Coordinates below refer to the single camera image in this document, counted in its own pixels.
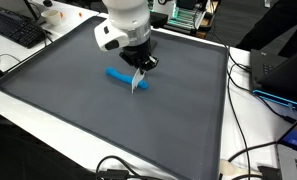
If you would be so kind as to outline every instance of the white table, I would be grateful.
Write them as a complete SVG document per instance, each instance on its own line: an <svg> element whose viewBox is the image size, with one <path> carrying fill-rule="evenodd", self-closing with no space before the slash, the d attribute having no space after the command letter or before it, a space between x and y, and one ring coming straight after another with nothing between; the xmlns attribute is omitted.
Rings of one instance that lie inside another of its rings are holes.
<svg viewBox="0 0 297 180"><path fill-rule="evenodd" d="M51 8L60 10L63 12L65 17L62 25L58 27L44 25L47 30L54 34L52 37L53 39L57 39L69 32L72 28L81 24L88 17L98 14L93 11L58 2L53 3L54 6ZM167 30L157 31L193 39L203 43L215 44ZM3 37L0 37L0 54L12 54L21 60L37 52L43 47L44 44L40 43L32 49L26 49ZM249 52L231 48L231 53L234 59L239 63L249 63ZM0 68L2 70L6 70L15 64L16 61L8 57L3 57L0 60ZM236 67L233 71L232 77L236 83L249 88L249 76L247 73ZM289 124L272 114L261 102L246 92L237 89L232 84L231 95L237 116L245 133L248 146L277 140L290 127ZM278 105L274 105L274 108L280 113L289 113L287 108ZM9 97L1 92L0 114L87 169L94 170L102 158L108 155L116 155L131 163L134 167L136 167L138 173L142 175L151 175L165 179L172 178L170 175L164 173L153 165L119 148L116 148L115 146L110 145L87 132L67 124L56 117L33 108L32 106ZM221 139L221 158L228 159L231 155L242 149L244 149L244 145L241 134L232 114L228 98L226 97ZM236 159L235 164L240 167L246 167L247 161L245 157L246 156L243 155ZM251 166L253 168L262 164L272 167L277 167L278 165L275 148L273 146L254 150L250 153L250 157ZM122 168L121 164L114 160L108 160L103 164L103 167Z"/></svg>

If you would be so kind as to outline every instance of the gray mesh surface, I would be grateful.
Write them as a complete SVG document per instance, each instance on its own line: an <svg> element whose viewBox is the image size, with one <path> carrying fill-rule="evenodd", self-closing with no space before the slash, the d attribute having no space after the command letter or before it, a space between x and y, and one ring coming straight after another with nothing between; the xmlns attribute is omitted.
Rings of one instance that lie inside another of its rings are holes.
<svg viewBox="0 0 297 180"><path fill-rule="evenodd" d="M0 90L87 130L179 179L218 176L227 52L153 32L157 68L147 90L105 74L132 76L120 49L99 50L94 17L0 79Z"/></svg>

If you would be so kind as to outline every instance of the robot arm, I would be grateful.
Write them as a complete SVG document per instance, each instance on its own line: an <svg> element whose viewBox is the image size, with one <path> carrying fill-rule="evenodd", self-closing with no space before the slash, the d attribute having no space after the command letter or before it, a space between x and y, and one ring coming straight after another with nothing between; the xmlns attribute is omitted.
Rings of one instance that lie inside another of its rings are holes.
<svg viewBox="0 0 297 180"><path fill-rule="evenodd" d="M122 48L120 57L143 75L157 66L150 52L150 11L146 0L103 0L109 17L95 28L101 50Z"/></svg>

